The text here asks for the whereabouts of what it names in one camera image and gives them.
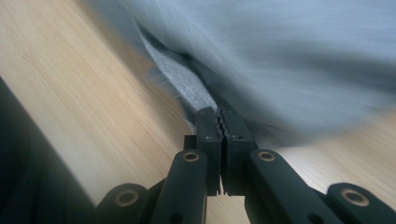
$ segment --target wood grain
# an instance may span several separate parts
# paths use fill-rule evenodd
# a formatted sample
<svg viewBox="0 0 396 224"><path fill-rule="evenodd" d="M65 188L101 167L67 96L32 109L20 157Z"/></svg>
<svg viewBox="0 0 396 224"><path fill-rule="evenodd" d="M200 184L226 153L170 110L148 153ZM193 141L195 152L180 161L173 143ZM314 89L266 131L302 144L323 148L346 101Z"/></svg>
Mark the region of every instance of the wood grain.
<svg viewBox="0 0 396 224"><path fill-rule="evenodd" d="M139 56L82 1L0 3L0 75L94 203L164 178L190 133ZM347 181L396 208L396 111L279 152L312 187ZM207 223L248 223L243 198L209 198Z"/></svg>

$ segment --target cloth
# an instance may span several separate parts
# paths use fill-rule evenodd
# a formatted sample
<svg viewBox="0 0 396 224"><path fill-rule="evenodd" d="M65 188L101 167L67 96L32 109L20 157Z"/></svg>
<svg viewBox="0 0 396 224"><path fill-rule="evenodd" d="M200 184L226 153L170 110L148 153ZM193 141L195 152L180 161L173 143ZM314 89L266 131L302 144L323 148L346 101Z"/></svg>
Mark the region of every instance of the cloth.
<svg viewBox="0 0 396 224"><path fill-rule="evenodd" d="M269 135L294 145L394 107L394 1L120 2L130 19L119 22L188 113L216 108L215 93L263 147Z"/></svg>

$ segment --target gray fabric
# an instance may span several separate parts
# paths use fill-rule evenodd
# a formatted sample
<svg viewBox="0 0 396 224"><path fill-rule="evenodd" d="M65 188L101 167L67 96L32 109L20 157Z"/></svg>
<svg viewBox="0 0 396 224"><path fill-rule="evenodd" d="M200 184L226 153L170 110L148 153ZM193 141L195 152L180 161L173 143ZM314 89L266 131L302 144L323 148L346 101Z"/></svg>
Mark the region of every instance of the gray fabric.
<svg viewBox="0 0 396 224"><path fill-rule="evenodd" d="M141 54L157 65L147 74L147 81L161 84L162 88L176 97L184 109L186 121L194 131L194 113L216 103L204 83L189 68L184 58L167 49L151 34L136 24L134 18L118 1L89 0L89 5L102 15L122 37Z"/></svg>
<svg viewBox="0 0 396 224"><path fill-rule="evenodd" d="M188 109L214 106L192 69L258 139L311 140L395 104L394 1L120 1Z"/></svg>

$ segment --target wooden table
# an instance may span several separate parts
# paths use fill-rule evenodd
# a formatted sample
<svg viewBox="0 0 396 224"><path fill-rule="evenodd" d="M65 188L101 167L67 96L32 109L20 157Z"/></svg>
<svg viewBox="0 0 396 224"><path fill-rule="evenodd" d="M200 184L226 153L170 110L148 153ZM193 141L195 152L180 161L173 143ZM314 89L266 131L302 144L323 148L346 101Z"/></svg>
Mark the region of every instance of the wooden table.
<svg viewBox="0 0 396 224"><path fill-rule="evenodd" d="M151 63L89 1L0 3L0 75L94 203L113 187L164 178L190 133ZM396 111L279 152L313 188L358 184L396 208ZM248 223L243 198L208 199L207 223Z"/></svg>

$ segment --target wooden surface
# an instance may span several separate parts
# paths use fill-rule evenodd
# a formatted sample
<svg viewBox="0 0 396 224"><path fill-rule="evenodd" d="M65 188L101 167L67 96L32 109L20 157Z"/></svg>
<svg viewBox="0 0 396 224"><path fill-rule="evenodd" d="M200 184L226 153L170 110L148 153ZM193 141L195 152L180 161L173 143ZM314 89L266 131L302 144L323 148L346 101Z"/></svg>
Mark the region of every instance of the wooden surface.
<svg viewBox="0 0 396 224"><path fill-rule="evenodd" d="M94 203L164 178L190 133L175 99L84 1L0 2L0 75ZM396 208L396 111L279 152L315 189L347 181ZM207 223L248 223L243 198L209 198Z"/></svg>

